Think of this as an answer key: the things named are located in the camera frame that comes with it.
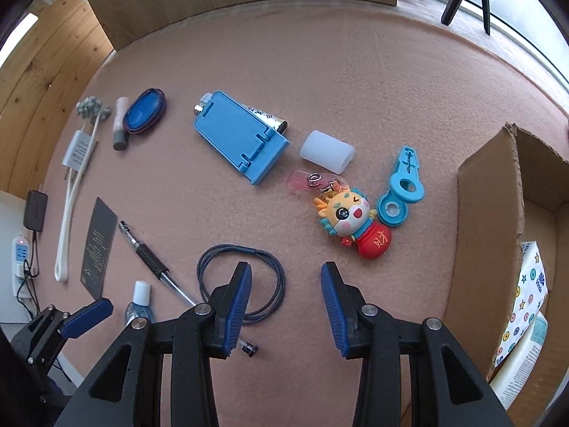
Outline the patterned tissue pack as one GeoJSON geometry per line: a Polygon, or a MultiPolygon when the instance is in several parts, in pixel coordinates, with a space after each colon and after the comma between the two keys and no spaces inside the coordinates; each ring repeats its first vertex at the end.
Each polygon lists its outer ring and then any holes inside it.
{"type": "Polygon", "coordinates": [[[513,351],[535,319],[548,295],[547,277],[536,241],[522,243],[522,266],[518,277],[509,321],[501,335],[494,367],[513,351]]]}

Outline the translucent white cap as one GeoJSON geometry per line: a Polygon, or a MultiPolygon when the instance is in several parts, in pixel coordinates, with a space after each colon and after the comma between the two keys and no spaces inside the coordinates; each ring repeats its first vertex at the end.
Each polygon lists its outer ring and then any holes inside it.
{"type": "Polygon", "coordinates": [[[302,159],[323,167],[333,174],[342,174],[352,161],[356,149],[339,139],[313,130],[300,148],[302,159]]]}

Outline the small pink bottle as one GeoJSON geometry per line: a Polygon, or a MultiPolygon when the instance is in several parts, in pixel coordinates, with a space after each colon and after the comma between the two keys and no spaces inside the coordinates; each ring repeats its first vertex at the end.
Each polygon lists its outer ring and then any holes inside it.
{"type": "Polygon", "coordinates": [[[121,96],[116,101],[115,116],[113,118],[113,149],[125,151],[128,146],[128,134],[124,128],[123,119],[129,107],[129,99],[121,96]]]}

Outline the small blue liquid bottle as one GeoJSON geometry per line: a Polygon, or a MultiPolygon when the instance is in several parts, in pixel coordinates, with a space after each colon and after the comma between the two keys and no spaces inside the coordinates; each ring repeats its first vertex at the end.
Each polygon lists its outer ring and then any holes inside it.
{"type": "Polygon", "coordinates": [[[137,318],[148,319],[153,323],[154,313],[151,308],[151,285],[143,280],[137,280],[134,284],[132,300],[124,313],[124,324],[127,326],[137,318]]]}

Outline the pink table cloth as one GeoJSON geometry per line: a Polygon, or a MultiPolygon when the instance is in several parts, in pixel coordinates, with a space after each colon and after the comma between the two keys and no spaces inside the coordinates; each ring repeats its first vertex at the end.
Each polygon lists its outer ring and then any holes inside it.
{"type": "Polygon", "coordinates": [[[79,124],[70,118],[42,185],[48,195],[39,237],[43,305],[77,310],[91,300],[80,280],[96,200],[104,201],[197,296],[196,264],[209,247],[263,249],[286,271],[280,309],[244,330],[259,346],[212,365],[224,426],[348,426],[360,364],[336,349],[319,271],[335,261],[343,277],[393,316],[443,314],[457,231],[457,170],[506,123],[568,151],[568,93],[500,34],[457,16],[438,23],[438,5],[394,8],[358,2],[285,1],[188,19],[113,54],[87,94],[114,103],[150,87],[167,97],[163,119],[126,151],[99,129],[74,207],[69,279],[54,278],[65,196],[63,155],[79,124]],[[193,109],[209,91],[288,123],[288,148],[259,185],[196,132],[193,109]],[[387,187],[402,146],[416,149],[426,195],[393,234],[388,252],[366,261],[319,224],[308,191],[286,187],[305,166],[299,150],[313,130],[356,149],[346,180],[370,197],[387,187]]]}

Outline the black card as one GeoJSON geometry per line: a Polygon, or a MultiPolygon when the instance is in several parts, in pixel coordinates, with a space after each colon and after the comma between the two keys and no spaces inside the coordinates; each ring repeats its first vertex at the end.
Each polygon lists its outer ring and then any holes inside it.
{"type": "Polygon", "coordinates": [[[105,272],[117,229],[118,217],[100,197],[94,210],[86,238],[80,280],[91,297],[102,297],[105,272]]]}

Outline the white power strip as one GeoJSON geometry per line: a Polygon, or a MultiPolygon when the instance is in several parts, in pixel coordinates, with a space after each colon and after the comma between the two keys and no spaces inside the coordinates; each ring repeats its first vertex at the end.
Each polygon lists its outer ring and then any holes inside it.
{"type": "Polygon", "coordinates": [[[30,244],[28,240],[19,235],[12,241],[12,274],[17,278],[23,279],[24,265],[30,254],[30,244]]]}

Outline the blue round container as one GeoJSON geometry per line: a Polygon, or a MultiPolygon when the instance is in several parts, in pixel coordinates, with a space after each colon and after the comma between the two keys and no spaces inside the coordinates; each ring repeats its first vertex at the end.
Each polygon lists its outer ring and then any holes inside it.
{"type": "Polygon", "coordinates": [[[167,99],[164,91],[156,88],[145,90],[130,105],[123,117],[122,124],[130,135],[150,131],[165,113],[167,99]]]}

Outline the black power adapter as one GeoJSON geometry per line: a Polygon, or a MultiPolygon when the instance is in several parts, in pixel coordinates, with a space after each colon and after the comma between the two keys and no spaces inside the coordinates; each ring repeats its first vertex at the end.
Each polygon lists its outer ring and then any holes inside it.
{"type": "Polygon", "coordinates": [[[42,232],[47,203],[47,194],[38,190],[30,190],[24,207],[23,226],[34,232],[42,232]]]}

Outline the cardboard box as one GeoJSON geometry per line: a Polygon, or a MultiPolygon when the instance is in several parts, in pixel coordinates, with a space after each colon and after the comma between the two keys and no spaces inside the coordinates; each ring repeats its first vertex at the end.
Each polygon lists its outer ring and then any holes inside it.
{"type": "Polygon", "coordinates": [[[484,376],[494,370],[522,268],[536,242],[549,289],[544,347],[508,411],[534,426],[568,368],[568,163],[538,137],[504,125],[458,170],[458,234],[445,322],[484,376]]]}

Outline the light blue plastic clip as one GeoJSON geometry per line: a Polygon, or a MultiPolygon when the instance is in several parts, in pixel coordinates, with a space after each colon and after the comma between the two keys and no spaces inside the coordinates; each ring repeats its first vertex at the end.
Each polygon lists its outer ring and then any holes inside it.
{"type": "Polygon", "coordinates": [[[417,151],[403,146],[394,162],[389,188],[376,204],[379,220],[388,227],[401,226],[408,217],[409,205],[421,201],[424,195],[417,151]]]}

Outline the white blue lotion bottle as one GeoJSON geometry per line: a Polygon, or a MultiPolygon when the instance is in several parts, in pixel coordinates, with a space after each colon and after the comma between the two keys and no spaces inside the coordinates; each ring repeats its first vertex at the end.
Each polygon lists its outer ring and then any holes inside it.
{"type": "Polygon", "coordinates": [[[490,382],[501,405],[507,411],[526,384],[541,354],[548,332],[548,321],[538,311],[531,325],[490,382]]]}

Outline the cartoon dragon keychain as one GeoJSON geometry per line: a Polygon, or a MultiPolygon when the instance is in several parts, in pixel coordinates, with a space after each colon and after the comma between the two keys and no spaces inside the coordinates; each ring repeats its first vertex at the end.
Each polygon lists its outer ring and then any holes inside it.
{"type": "Polygon", "coordinates": [[[295,170],[286,181],[291,191],[313,191],[320,224],[330,236],[355,246],[361,257],[382,257],[392,243],[392,232],[378,217],[367,197],[336,174],[295,170]]]}

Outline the white usb charger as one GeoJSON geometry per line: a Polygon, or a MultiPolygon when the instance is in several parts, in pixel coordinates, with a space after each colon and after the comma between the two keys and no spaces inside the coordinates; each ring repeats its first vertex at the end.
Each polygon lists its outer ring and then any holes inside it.
{"type": "Polygon", "coordinates": [[[76,130],[62,160],[62,165],[73,171],[87,170],[97,140],[81,130],[76,130]]]}

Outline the blue phone stand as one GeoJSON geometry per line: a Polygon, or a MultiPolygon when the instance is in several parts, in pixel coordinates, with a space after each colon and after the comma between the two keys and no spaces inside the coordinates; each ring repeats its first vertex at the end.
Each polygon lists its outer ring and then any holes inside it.
{"type": "Polygon", "coordinates": [[[223,91],[205,94],[195,108],[194,128],[252,185],[259,185],[289,141],[223,91]]]}

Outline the black gel pen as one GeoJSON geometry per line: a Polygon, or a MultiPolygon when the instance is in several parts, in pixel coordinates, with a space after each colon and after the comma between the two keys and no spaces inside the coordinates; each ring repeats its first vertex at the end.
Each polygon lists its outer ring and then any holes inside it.
{"type": "Polygon", "coordinates": [[[196,306],[190,295],[177,283],[171,275],[169,268],[158,258],[158,256],[149,248],[149,246],[137,239],[132,233],[131,228],[125,221],[119,221],[119,231],[122,233],[130,244],[133,251],[138,255],[143,264],[149,269],[150,273],[157,280],[165,284],[166,287],[175,293],[188,306],[196,306]]]}

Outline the white roller massager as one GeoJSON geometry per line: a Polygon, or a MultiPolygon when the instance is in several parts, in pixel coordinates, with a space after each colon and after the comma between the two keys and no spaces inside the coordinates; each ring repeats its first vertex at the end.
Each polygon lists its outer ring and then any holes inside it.
{"type": "MultiPolygon", "coordinates": [[[[84,131],[96,139],[99,125],[106,121],[111,114],[111,107],[104,104],[96,96],[87,96],[76,104],[76,112],[84,121],[78,130],[84,131]]],[[[84,168],[76,172],[67,168],[67,190],[65,190],[65,206],[59,233],[58,248],[54,265],[54,278],[58,283],[65,283],[69,278],[69,234],[76,197],[84,168]]]]}

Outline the pine wood panel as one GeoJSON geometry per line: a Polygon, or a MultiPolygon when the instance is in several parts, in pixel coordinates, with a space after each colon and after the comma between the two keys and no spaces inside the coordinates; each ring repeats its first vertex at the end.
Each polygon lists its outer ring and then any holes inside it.
{"type": "Polygon", "coordinates": [[[84,0],[32,8],[38,21],[1,66],[1,190],[22,199],[44,181],[76,103],[112,51],[84,0]]]}

